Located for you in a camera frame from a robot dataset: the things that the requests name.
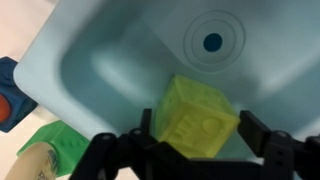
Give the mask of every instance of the light blue sink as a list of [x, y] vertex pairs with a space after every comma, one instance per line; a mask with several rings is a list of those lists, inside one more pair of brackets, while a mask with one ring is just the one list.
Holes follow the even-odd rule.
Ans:
[[[320, 1], [60, 1], [15, 71], [91, 138], [137, 127], [173, 74], [210, 84], [297, 138], [320, 126]], [[235, 133], [220, 157], [248, 157]]]

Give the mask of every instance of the green object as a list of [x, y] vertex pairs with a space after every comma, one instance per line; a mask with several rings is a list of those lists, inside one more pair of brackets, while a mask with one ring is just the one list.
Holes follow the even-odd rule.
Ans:
[[220, 91], [175, 75], [156, 112], [155, 136], [186, 157], [212, 158], [239, 123]]
[[89, 145], [89, 140], [62, 121], [56, 121], [41, 127], [18, 151], [19, 156], [25, 149], [36, 142], [49, 143], [57, 152], [57, 176], [72, 173]]

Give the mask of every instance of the translucent yellow block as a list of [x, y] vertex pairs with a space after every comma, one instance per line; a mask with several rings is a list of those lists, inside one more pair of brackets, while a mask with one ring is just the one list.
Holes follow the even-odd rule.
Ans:
[[186, 157], [214, 157], [240, 123], [225, 96], [175, 75], [156, 112], [155, 135]]

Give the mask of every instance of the red object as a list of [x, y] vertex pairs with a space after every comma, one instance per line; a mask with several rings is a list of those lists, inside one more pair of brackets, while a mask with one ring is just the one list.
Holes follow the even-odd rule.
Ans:
[[4, 122], [11, 114], [10, 104], [7, 99], [0, 94], [0, 122]]

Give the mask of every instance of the drain hole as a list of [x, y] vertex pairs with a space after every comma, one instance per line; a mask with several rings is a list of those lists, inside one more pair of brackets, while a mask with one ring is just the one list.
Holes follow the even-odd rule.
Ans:
[[222, 37], [217, 33], [209, 34], [203, 41], [203, 47], [208, 52], [216, 52], [222, 46]]

